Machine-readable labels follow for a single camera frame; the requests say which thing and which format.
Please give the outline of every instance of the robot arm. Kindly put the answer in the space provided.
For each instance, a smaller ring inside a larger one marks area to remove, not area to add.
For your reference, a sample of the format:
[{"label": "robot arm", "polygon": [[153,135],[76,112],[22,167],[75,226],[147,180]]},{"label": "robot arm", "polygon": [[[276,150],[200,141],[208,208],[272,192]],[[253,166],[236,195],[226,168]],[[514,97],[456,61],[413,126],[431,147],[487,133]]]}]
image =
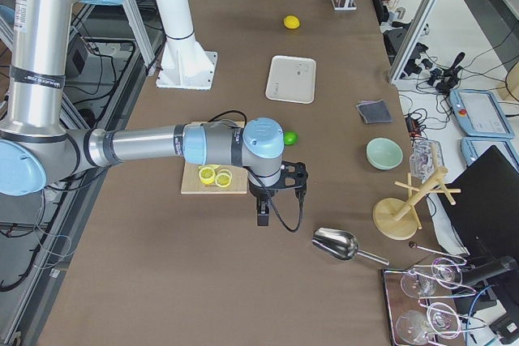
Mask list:
[{"label": "robot arm", "polygon": [[247,167],[258,224],[265,225],[268,202],[277,190],[306,189],[304,164],[282,161],[282,129],[268,118],[251,121],[244,129],[221,121],[148,130],[65,130],[59,114],[71,9],[78,1],[122,2],[16,0],[10,100],[0,122],[0,192],[23,195],[86,169],[183,156],[194,164]]}]

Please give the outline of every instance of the gray cloth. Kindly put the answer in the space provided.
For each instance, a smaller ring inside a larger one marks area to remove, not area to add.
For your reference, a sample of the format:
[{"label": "gray cloth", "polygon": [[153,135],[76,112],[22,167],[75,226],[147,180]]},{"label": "gray cloth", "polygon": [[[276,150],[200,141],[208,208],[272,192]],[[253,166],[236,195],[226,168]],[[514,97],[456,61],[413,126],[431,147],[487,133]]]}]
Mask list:
[{"label": "gray cloth", "polygon": [[360,101],[357,107],[364,123],[370,125],[371,123],[391,123],[392,117],[389,113],[388,106],[385,101]]}]

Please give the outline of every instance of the metal scoop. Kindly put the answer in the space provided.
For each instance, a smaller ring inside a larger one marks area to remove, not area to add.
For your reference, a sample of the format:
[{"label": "metal scoop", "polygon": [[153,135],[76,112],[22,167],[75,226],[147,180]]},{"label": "metal scoop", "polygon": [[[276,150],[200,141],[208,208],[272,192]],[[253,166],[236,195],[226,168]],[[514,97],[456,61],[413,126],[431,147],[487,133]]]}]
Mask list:
[{"label": "metal scoop", "polygon": [[389,265],[386,258],[360,250],[355,235],[344,230],[326,229],[321,227],[314,232],[311,242],[321,250],[342,261],[355,257],[356,254],[372,259],[385,266]]}]

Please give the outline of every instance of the black monitor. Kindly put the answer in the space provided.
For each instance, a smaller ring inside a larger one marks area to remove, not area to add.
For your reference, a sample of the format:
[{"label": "black monitor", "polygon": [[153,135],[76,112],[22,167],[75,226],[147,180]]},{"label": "black monitor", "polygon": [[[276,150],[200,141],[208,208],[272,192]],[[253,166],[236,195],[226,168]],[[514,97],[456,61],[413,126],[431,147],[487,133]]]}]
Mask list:
[{"label": "black monitor", "polygon": [[[519,173],[495,146],[451,185],[460,188],[452,206],[441,202],[470,258],[511,256],[519,262]],[[519,323],[519,271],[488,279],[508,316]]]}]

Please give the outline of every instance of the white table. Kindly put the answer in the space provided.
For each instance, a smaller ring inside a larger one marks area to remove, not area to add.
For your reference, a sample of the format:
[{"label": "white table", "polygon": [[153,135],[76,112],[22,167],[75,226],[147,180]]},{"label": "white table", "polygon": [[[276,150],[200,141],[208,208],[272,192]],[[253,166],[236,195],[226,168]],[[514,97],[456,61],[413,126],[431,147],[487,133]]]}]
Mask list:
[{"label": "white table", "polygon": [[[412,20],[414,12],[418,9],[420,2],[421,0],[399,0],[396,7],[405,8],[405,14],[401,22],[408,23]],[[460,52],[465,52],[465,59],[460,65],[468,66],[476,56],[491,49],[490,42],[485,37],[476,19],[470,12],[469,7],[463,0],[438,0],[427,22],[429,23],[430,33],[427,36],[422,36],[419,42],[429,47],[427,54],[433,59],[437,58],[435,61],[442,66],[451,66],[454,58]],[[508,32],[503,32],[503,37],[505,37],[507,33]],[[487,53],[478,57],[468,69],[474,72],[484,73],[494,66],[498,66],[500,63],[501,61],[494,50],[489,50]],[[487,73],[487,75],[495,79],[504,79],[506,73],[503,66],[498,66],[496,69]],[[471,74],[463,71],[461,78],[463,79],[468,75]],[[421,75],[416,77],[416,79],[425,79],[428,77],[429,72],[424,71]],[[401,79],[397,81],[397,88],[402,95],[401,104],[403,112],[408,113],[415,109],[424,108],[427,110],[429,116],[444,120],[446,115],[436,111],[436,101],[440,98],[434,95],[420,95],[415,93],[416,79]],[[462,80],[460,88],[488,90],[502,85],[502,83],[493,79],[474,76]],[[434,88],[430,88],[426,83],[421,84],[420,87],[427,88],[427,91],[430,92],[435,91]],[[498,100],[501,100],[499,94],[496,93],[496,96]],[[517,113],[519,108],[513,105],[501,105],[501,107],[506,113]],[[514,132],[519,134],[519,121],[512,118],[510,123]],[[466,162],[460,149],[460,140],[465,135],[457,124],[457,120],[454,116],[451,116],[451,120],[447,124],[440,123],[434,119],[428,119],[426,124],[427,127],[430,128],[442,128],[442,130],[426,130],[426,133],[429,139],[434,139],[441,143],[444,163],[448,168],[446,182],[452,182],[466,168]],[[517,137],[513,140],[513,146],[516,150],[519,150],[519,139]],[[461,247],[453,236],[450,221],[438,197],[432,195],[431,199],[433,199],[435,208],[437,209],[434,223],[438,242],[449,252],[460,253]],[[429,207],[431,212],[433,212],[434,206],[432,207],[429,204]],[[481,310],[476,316],[491,323],[503,313],[504,309],[498,303],[497,307]],[[478,341],[478,345],[482,346],[490,341],[494,337],[494,334],[490,329],[485,329],[483,331],[475,331],[474,336]],[[513,345],[519,346],[519,340],[514,342]]]}]

